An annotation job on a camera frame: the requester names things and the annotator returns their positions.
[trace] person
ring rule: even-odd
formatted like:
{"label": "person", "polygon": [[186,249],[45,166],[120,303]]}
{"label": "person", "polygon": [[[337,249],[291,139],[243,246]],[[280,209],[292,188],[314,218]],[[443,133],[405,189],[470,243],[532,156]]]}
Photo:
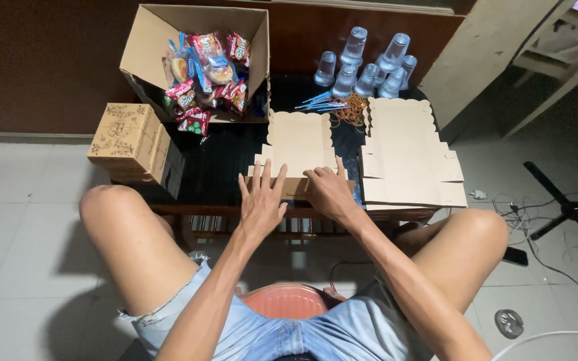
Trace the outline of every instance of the person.
{"label": "person", "polygon": [[485,361],[492,357],[463,313],[507,247],[494,212],[465,209],[427,227],[386,237],[338,174],[315,168],[308,200],[344,226],[367,251],[395,300],[356,295],[310,319],[269,319],[235,295],[247,261],[281,221],[283,165],[271,186],[271,163],[251,191],[242,175],[242,213],[212,270],[191,259],[172,229],[133,189],[98,186],[84,194],[80,216],[110,269],[142,343],[159,361],[272,361],[309,353],[318,361]]}

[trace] denim shorts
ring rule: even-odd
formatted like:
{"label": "denim shorts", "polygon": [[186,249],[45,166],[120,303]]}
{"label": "denim shorts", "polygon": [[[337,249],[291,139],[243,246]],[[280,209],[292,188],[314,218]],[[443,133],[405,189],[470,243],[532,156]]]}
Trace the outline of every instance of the denim shorts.
{"label": "denim shorts", "polygon": [[[155,356],[193,294],[211,272],[206,259],[171,300],[144,316],[128,316],[147,351]],[[392,302],[380,297],[380,282],[310,319],[270,319],[237,296],[213,361],[273,361],[311,353],[319,361],[429,361],[433,353]]]}

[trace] stack of plastic cups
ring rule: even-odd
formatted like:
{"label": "stack of plastic cups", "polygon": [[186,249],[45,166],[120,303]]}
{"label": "stack of plastic cups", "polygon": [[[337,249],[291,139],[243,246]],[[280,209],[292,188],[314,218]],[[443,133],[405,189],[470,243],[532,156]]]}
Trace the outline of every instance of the stack of plastic cups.
{"label": "stack of plastic cups", "polygon": [[354,86],[354,92],[356,92],[358,96],[368,98],[374,94],[374,82],[376,76],[378,76],[378,71],[379,69],[376,64],[369,63],[365,66],[365,70],[363,70],[363,73]]}
{"label": "stack of plastic cups", "polygon": [[395,73],[391,73],[385,80],[383,86],[378,89],[378,96],[387,99],[398,98],[398,92],[401,89],[405,75],[406,72],[403,68],[399,68]]}
{"label": "stack of plastic cups", "polygon": [[353,65],[343,65],[336,77],[336,84],[331,88],[331,96],[334,98],[348,99],[349,96],[351,96],[351,87],[356,84],[357,71],[358,68]]}
{"label": "stack of plastic cups", "polygon": [[[380,59],[383,57],[383,55],[378,55],[378,59],[376,59],[376,63],[378,64],[378,62],[380,62]],[[383,85],[383,83],[385,82],[385,78],[387,78],[387,73],[380,69],[380,66],[378,67],[378,75],[376,75],[376,80],[374,80],[374,88],[380,88],[380,86]]]}
{"label": "stack of plastic cups", "polygon": [[409,78],[412,76],[412,72],[418,60],[412,55],[405,55],[403,58],[403,63],[401,64],[401,68],[405,70],[405,79],[403,79],[403,83],[401,84],[401,90],[409,89]]}
{"label": "stack of plastic cups", "polygon": [[410,43],[410,37],[404,33],[398,33],[392,38],[392,42],[387,46],[383,56],[377,61],[376,65],[386,73],[393,73],[401,67],[401,62]]}
{"label": "stack of plastic cups", "polygon": [[363,50],[367,41],[367,30],[360,26],[354,26],[347,39],[345,50],[341,53],[341,63],[358,68],[363,63]]}
{"label": "stack of plastic cups", "polygon": [[333,84],[333,72],[336,68],[336,54],[333,51],[326,51],[320,58],[318,70],[313,75],[313,81],[319,86],[331,87]]}

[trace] brown wall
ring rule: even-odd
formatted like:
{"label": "brown wall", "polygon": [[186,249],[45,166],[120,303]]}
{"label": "brown wall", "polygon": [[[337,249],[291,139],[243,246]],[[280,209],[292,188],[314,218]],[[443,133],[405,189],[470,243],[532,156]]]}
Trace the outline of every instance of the brown wall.
{"label": "brown wall", "polygon": [[[228,0],[178,1],[269,9],[271,71],[311,73],[320,54],[369,31],[365,63],[391,37],[412,37],[418,84],[463,17]],[[91,134],[107,102],[131,102],[117,69],[138,1],[0,1],[0,132]]]}

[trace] white tile floor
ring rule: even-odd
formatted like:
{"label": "white tile floor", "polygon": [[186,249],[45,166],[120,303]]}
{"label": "white tile floor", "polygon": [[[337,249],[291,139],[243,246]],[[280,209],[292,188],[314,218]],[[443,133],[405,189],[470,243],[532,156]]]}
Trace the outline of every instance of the white tile floor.
{"label": "white tile floor", "polygon": [[[564,192],[578,192],[576,149],[524,141],[453,148],[459,153],[466,191],[529,197],[532,204],[549,201],[521,166],[531,159]],[[88,163],[86,151],[87,146],[77,145],[0,144],[0,360],[115,360],[135,337],[130,324],[116,319],[121,301],[105,280],[79,222],[76,202],[81,194],[108,183],[104,172]],[[488,203],[470,206],[492,208]],[[539,212],[553,217],[558,208],[550,205]],[[434,220],[446,215],[439,211]],[[534,226],[541,222],[546,220],[536,220]],[[510,236],[511,243],[521,240],[518,232]],[[566,222],[537,244],[545,263],[578,280],[577,225]],[[528,250],[525,244],[517,247]],[[200,248],[215,260],[223,242],[208,241]],[[351,241],[268,243],[256,252],[241,286],[248,291],[295,281],[323,287],[334,264],[366,260]],[[366,265],[342,265],[334,280],[349,296],[372,273]],[[510,344],[494,327],[494,312],[500,308],[512,308],[523,317],[524,336],[578,330],[578,286],[534,258],[528,268],[508,263],[496,267],[466,313],[493,352]],[[578,337],[529,344],[507,359],[578,360]]]}

